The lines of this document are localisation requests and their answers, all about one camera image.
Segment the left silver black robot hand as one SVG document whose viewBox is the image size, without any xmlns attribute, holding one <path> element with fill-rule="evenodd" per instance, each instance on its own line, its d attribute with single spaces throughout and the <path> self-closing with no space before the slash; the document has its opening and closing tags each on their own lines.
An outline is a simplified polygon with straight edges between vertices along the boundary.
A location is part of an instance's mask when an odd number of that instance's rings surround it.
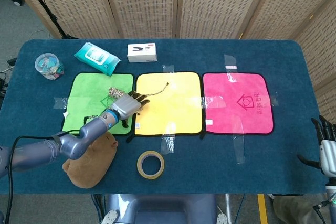
<svg viewBox="0 0 336 224">
<path fill-rule="evenodd" d="M 125 120 L 137 113 L 149 102 L 150 100 L 147 99 L 146 95 L 131 91 L 118 98 L 110 108 L 118 113 L 120 120 Z"/>
</svg>

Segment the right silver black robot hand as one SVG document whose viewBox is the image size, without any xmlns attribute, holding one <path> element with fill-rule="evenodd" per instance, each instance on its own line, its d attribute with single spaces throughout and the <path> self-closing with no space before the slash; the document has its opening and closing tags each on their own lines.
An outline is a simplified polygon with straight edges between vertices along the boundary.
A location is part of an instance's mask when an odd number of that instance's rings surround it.
<svg viewBox="0 0 336 224">
<path fill-rule="evenodd" d="M 300 154 L 297 158 L 303 164 L 321 170 L 327 178 L 335 178 L 335 124 L 319 115 L 319 120 L 311 118 L 319 145 L 319 161 L 311 161 Z"/>
</svg>

